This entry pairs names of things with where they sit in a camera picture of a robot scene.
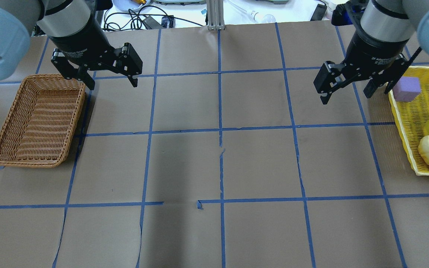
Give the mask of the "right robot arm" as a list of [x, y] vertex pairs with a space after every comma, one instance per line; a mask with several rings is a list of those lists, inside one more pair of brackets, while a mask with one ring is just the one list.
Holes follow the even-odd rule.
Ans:
[[355, 27], [344, 60], [325, 61], [313, 82], [324, 105], [332, 94], [357, 81], [371, 98], [379, 87], [389, 93], [412, 64], [402, 51], [413, 33], [429, 55], [429, 0], [349, 0], [341, 4]]

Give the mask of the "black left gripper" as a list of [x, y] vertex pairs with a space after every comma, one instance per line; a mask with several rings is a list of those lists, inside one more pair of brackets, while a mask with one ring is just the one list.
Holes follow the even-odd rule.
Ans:
[[89, 69], [106, 70], [124, 75], [133, 87], [138, 86], [138, 75], [143, 71], [142, 59], [129, 42], [121, 48], [113, 48], [97, 20], [89, 19], [73, 35], [49, 38], [56, 46], [51, 62], [63, 78], [75, 79], [94, 90], [95, 81]]

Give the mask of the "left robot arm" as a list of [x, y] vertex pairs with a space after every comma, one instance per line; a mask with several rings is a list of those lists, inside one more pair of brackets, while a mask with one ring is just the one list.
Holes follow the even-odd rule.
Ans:
[[137, 87], [143, 61], [130, 43], [110, 45], [84, 0], [0, 0], [0, 81], [29, 51], [35, 26], [55, 45], [51, 62], [63, 78], [93, 90], [89, 71], [111, 71]]

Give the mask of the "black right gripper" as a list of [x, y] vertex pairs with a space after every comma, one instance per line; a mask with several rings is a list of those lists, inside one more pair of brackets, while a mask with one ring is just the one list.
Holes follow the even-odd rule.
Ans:
[[323, 105], [327, 105], [332, 94], [340, 88], [357, 81], [368, 79], [375, 74], [365, 86], [363, 93], [371, 98], [375, 91], [388, 84], [387, 94], [413, 63], [401, 53], [406, 41], [387, 42], [377, 40], [357, 29], [347, 48], [344, 63], [325, 61], [314, 79], [314, 87], [320, 95]]

